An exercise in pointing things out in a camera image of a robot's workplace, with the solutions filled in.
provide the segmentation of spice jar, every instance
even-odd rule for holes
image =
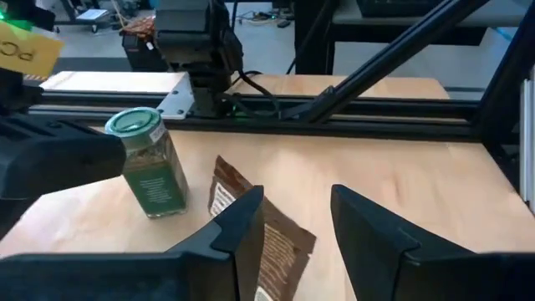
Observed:
[[[157,110],[122,111],[108,120],[105,132],[118,136],[125,145],[123,176],[147,217],[186,212],[186,177]]]

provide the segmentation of wooden tabletop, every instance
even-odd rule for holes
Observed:
[[[115,89],[115,83],[117,89],[156,92],[180,78],[61,76],[45,86],[87,89],[89,82],[77,79],[90,77],[94,87]],[[257,81],[292,94],[320,91],[340,78],[261,76]],[[384,79],[367,94],[446,96],[433,79]],[[279,209],[318,238],[295,300],[354,300],[329,210],[335,183],[472,251],[535,251],[532,214],[478,144],[185,131],[172,131],[172,138],[191,186],[186,215],[147,219],[119,177],[43,196],[0,242],[0,254],[164,251],[210,219],[206,205],[217,155],[250,182],[264,185]]]

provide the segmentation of green lid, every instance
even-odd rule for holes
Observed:
[[[154,145],[165,132],[165,127],[156,109],[140,107],[111,117],[106,122],[105,131],[121,138],[130,151]]]

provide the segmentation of yellow sticky note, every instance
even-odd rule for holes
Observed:
[[[64,43],[0,21],[0,68],[49,76]]]

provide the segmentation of green label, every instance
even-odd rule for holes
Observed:
[[[185,211],[185,191],[178,186],[171,166],[161,164],[127,171],[125,179],[149,217]]]

